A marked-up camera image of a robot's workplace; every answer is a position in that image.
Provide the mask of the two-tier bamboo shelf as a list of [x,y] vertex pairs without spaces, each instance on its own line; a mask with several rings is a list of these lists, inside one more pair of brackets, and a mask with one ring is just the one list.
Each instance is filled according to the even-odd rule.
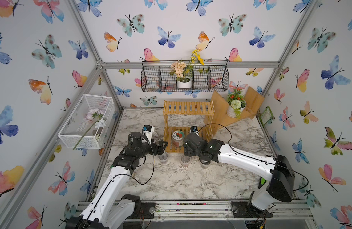
[[164,117],[164,141],[168,142],[166,152],[183,153],[183,144],[174,140],[175,132],[183,132],[188,135],[192,132],[191,127],[197,128],[197,133],[204,140],[213,137],[212,123],[215,107],[212,101],[165,101],[163,106]]

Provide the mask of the dark seed jar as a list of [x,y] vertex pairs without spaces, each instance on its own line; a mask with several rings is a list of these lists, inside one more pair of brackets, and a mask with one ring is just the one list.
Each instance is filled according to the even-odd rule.
[[210,161],[201,160],[201,161],[200,161],[200,164],[201,164],[201,167],[202,167],[203,169],[207,169],[207,168],[210,167],[211,162],[210,162]]

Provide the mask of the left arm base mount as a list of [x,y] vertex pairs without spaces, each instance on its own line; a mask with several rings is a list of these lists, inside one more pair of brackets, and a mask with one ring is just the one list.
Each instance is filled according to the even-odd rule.
[[156,204],[143,202],[139,196],[125,194],[112,212],[112,220],[126,220],[147,217],[154,218]]

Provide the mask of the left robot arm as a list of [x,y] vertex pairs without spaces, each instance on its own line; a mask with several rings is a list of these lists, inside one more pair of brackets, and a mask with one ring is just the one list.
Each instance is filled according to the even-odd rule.
[[113,204],[126,182],[139,166],[140,159],[147,155],[162,155],[168,145],[166,141],[155,142],[151,131],[132,132],[128,144],[114,160],[109,177],[97,191],[91,203],[78,217],[70,217],[67,229],[117,229],[130,216],[141,216],[140,197],[124,195],[113,208]]

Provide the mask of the red seed jar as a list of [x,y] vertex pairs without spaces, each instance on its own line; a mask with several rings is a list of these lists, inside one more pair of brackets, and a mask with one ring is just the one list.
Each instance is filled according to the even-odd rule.
[[188,167],[191,162],[191,158],[188,156],[182,155],[180,157],[180,162],[183,167]]

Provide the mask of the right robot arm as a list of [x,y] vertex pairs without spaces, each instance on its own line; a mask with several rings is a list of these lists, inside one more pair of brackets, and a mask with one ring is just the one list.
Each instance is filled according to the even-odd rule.
[[293,199],[296,175],[285,156],[263,157],[239,150],[217,139],[209,142],[196,133],[184,139],[184,154],[197,156],[204,165],[212,161],[233,165],[252,172],[266,183],[251,193],[243,210],[249,214],[262,213],[275,202],[290,203]]

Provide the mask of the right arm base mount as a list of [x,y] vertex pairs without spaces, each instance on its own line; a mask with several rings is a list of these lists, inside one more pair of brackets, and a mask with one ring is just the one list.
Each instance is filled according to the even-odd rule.
[[252,205],[252,197],[254,191],[251,193],[249,200],[234,201],[231,203],[231,211],[234,218],[272,218],[273,214],[267,210],[260,210]]

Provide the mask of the purple seed jar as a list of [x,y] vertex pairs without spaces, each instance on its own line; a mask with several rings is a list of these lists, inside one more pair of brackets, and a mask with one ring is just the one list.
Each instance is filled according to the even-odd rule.
[[161,164],[167,164],[168,160],[169,160],[169,155],[167,152],[164,152],[161,155],[158,155],[158,160]]

